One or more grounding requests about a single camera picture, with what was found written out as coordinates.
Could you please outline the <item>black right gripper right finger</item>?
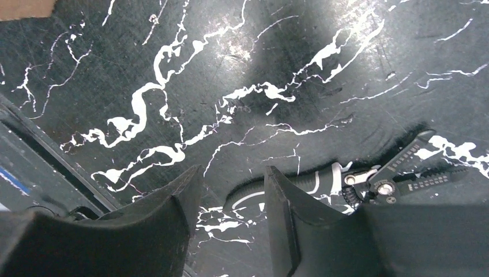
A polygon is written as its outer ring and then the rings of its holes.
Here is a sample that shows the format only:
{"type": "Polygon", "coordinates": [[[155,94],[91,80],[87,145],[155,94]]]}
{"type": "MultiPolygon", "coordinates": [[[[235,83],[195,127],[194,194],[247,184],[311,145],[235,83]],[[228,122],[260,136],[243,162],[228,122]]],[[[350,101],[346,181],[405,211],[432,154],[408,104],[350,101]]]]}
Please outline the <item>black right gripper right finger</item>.
{"type": "Polygon", "coordinates": [[[350,215],[265,170],[274,276],[487,276],[486,205],[364,205],[350,215]]]}

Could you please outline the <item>brown cardboard box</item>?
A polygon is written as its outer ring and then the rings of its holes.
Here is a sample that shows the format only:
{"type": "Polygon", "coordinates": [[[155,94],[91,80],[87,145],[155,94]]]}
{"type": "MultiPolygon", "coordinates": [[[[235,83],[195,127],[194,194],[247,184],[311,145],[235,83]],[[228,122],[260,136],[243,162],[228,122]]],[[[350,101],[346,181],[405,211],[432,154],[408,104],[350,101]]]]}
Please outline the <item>brown cardboard box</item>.
{"type": "Polygon", "coordinates": [[[56,0],[1,0],[1,21],[51,16],[56,0]]]}

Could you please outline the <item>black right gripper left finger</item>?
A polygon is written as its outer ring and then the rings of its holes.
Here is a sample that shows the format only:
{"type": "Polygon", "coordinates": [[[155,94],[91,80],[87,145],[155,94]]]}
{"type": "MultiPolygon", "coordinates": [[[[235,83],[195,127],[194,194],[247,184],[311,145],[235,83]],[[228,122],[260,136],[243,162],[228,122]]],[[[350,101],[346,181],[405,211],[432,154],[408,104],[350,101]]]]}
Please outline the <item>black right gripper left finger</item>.
{"type": "Polygon", "coordinates": [[[1,213],[2,276],[182,276],[203,184],[194,165],[96,220],[1,213]]]}

